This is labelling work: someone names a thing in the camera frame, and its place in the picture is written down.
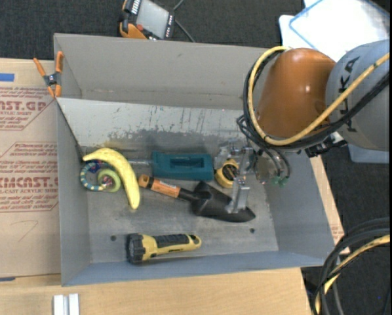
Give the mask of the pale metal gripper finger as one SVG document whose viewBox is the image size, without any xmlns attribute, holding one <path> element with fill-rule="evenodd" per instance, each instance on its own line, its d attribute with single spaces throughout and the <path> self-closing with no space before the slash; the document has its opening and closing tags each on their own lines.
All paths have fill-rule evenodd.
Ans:
<svg viewBox="0 0 392 315">
<path fill-rule="evenodd" d="M 221 146 L 219 152 L 214 156 L 214 166 L 221 167 L 226 161 L 235 161 L 240 165 L 245 155 L 245 149 L 234 144 Z"/>
<path fill-rule="evenodd" d="M 234 178 L 231 200 L 227 205 L 228 213 L 238 213 L 246 209 L 246 203 L 250 192 L 250 186 L 246 183 L 245 176 L 239 175 Z"/>
</svg>

